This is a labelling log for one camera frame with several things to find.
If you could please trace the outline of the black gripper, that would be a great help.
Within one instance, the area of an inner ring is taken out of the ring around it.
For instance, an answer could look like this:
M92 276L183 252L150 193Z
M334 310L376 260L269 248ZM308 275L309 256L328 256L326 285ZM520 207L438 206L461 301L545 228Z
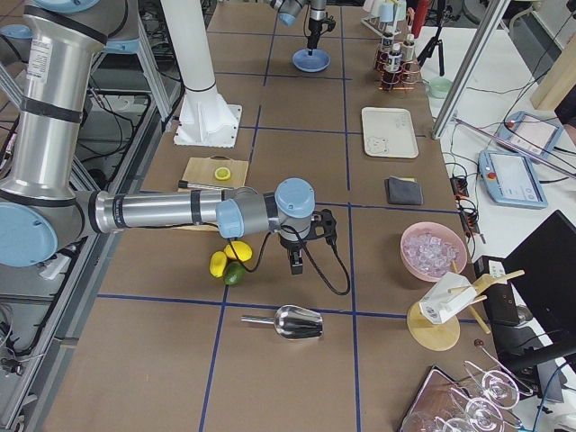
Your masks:
M307 52L309 56L312 56L314 50L317 48L317 41L320 36L326 32L332 32L336 27L336 21L333 16L328 16L320 20L309 19L308 28L309 35L307 43Z
M301 275L303 272L302 251L309 233L309 229L297 230L296 228L281 228L279 231L280 244L288 251L292 275Z

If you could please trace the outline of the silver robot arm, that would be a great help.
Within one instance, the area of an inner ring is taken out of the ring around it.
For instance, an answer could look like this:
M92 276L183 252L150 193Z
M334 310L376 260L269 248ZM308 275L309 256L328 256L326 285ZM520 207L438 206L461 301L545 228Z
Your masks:
M300 179L271 193L249 187L187 193L111 194L77 191L76 156L119 159L131 146L130 116L92 114L88 86L95 57L122 46L135 50L135 1L29 1L23 19L31 47L9 173L1 181L1 262L34 266L92 234L131 228L214 226L225 239L276 233L294 250L311 233L315 194Z
M286 26L296 21L299 13L306 8L308 16L307 53L311 56L318 48L320 37L325 32L332 32L336 21L328 16L325 0L274 0L269 5L276 10L277 17Z

